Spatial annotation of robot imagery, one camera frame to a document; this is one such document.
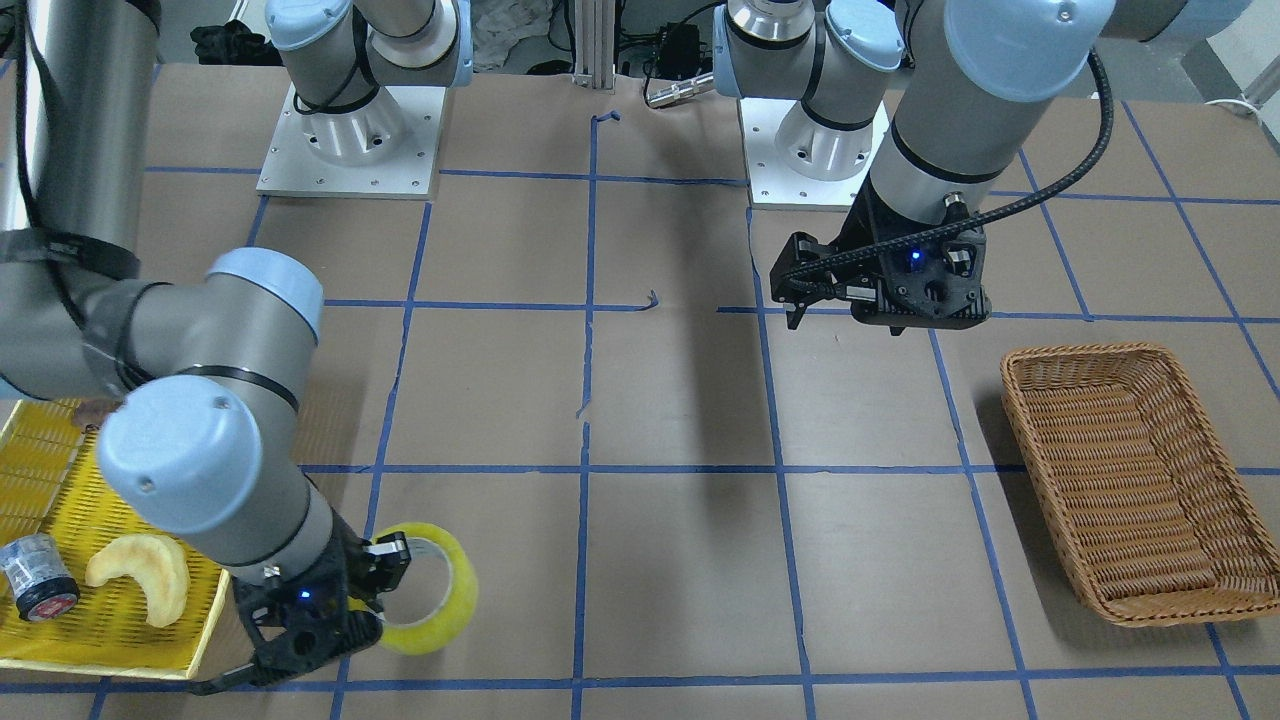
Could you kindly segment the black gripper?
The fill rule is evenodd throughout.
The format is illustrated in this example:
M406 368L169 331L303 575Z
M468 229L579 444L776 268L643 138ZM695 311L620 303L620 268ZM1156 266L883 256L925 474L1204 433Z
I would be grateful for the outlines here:
M896 213L876 191L861 190L846 218L846 249L929 228ZM799 328L810 306L824 301L851 304L850 313L856 322L886 325L891 331L961 331L986 322L992 311L982 284L986 250L986 228L978 225L855 263L846 270L846 281L838 281L832 279L828 266L806 269L837 255L838 247L822 243L806 232L794 232L769 270L771 297L783 306L790 331ZM847 282L872 287L876 300L852 304Z
M275 685L375 646L381 597L396 591L412 562L410 541L390 532L358 538L343 520L317 560L300 575L252 584L232 582L236 611L253 652L232 671L234 685ZM369 610L357 610L349 600Z

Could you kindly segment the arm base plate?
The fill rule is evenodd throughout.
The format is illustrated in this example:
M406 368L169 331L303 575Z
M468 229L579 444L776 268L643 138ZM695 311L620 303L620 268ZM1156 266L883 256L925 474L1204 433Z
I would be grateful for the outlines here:
M449 90L384 87L352 113L300 113L288 92L256 190L273 197L429 200Z
M772 210L849 209L890 127L883 104L855 131L819 126L783 99L741 99L739 117L751 205Z

